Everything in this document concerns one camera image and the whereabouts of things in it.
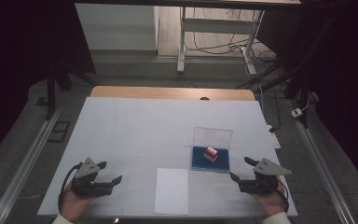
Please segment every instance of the white wall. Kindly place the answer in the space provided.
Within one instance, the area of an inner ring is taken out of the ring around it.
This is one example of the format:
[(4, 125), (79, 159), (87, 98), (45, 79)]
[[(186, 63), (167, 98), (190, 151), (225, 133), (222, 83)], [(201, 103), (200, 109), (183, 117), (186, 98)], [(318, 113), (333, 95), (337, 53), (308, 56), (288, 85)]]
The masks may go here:
[(157, 7), (76, 4), (76, 9), (89, 49), (157, 49)]

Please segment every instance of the robotic hand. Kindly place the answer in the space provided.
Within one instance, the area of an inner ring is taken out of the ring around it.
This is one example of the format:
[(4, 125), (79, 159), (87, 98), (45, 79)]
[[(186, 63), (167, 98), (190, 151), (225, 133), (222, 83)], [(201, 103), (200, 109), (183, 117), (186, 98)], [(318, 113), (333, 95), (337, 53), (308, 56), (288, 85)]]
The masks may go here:
[(90, 158), (86, 158), (84, 162), (79, 163), (78, 165), (72, 167), (66, 176), (65, 180), (62, 183), (61, 193), (58, 198), (58, 207), (61, 211), (63, 194), (66, 182), (70, 174), (77, 170), (73, 180), (71, 190), (79, 197), (99, 197), (104, 195), (112, 194), (112, 189), (114, 186), (118, 185), (121, 182), (121, 176), (112, 180), (112, 182), (97, 183), (95, 182), (95, 177), (97, 177), (98, 172), (106, 167), (107, 162), (103, 161), (101, 163), (95, 164), (95, 162)]
[(249, 157), (245, 157), (244, 159), (246, 163), (254, 166), (255, 179), (242, 180), (237, 175), (230, 172), (231, 179), (238, 183), (240, 191), (258, 195), (266, 195), (275, 192), (283, 199), (285, 212), (287, 212), (289, 209), (289, 202), (287, 201), (289, 194), (285, 197), (278, 190), (280, 181), (278, 180), (277, 175), (290, 175), (292, 172), (267, 159), (261, 161), (254, 161)]

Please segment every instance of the human hand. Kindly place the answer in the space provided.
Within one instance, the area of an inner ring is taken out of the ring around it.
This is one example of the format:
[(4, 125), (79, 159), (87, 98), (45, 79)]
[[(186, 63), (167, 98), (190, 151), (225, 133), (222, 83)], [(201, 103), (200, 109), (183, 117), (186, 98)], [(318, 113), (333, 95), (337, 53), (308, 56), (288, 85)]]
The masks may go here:
[(60, 215), (66, 220), (75, 223), (83, 214), (89, 204), (98, 197), (78, 197), (72, 190), (72, 182), (69, 183), (63, 194), (62, 207)]
[[(284, 195), (284, 187), (281, 184), (281, 179), (279, 176), (277, 176), (277, 178), (279, 180), (278, 191), (280, 191)], [(276, 192), (266, 195), (250, 195), (255, 198), (255, 200), (261, 205), (261, 207), (269, 217), (284, 212), (283, 199)]]

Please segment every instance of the white sleeve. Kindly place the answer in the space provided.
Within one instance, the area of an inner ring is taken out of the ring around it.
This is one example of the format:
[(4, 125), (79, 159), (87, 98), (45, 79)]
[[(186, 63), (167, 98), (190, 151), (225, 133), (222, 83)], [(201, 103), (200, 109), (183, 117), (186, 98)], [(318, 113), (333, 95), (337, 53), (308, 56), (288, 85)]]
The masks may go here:
[(60, 214), (57, 215), (56, 219), (54, 219), (53, 223), (51, 224), (73, 224), (72, 222), (66, 220)]
[(263, 224), (291, 224), (286, 213), (278, 213), (263, 220)]

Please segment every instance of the white paper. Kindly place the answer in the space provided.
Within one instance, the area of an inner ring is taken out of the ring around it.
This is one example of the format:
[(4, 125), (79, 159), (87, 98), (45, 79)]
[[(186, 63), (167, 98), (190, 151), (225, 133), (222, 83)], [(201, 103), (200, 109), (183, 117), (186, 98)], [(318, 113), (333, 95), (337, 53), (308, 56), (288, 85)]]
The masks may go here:
[(188, 170), (157, 169), (154, 212), (188, 215)]

